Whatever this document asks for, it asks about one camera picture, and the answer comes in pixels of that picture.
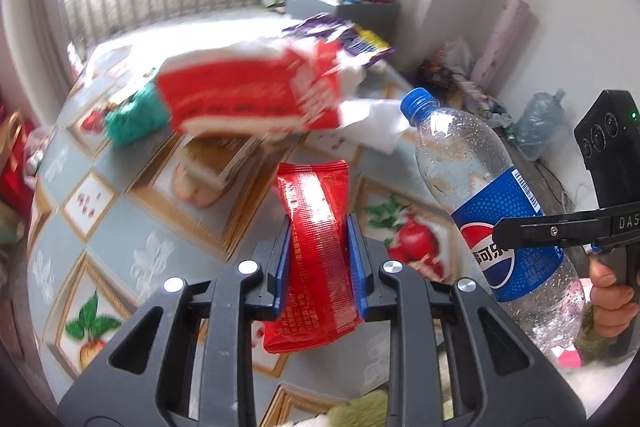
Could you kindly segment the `person's right hand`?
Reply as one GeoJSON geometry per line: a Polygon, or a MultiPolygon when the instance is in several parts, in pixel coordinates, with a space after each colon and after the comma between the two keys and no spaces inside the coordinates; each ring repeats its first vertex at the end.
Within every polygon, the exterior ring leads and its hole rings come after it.
{"type": "Polygon", "coordinates": [[[617,283],[613,270],[596,258],[589,261],[589,277],[594,328],[605,338],[617,337],[628,329],[638,314],[634,290],[617,283]]]}

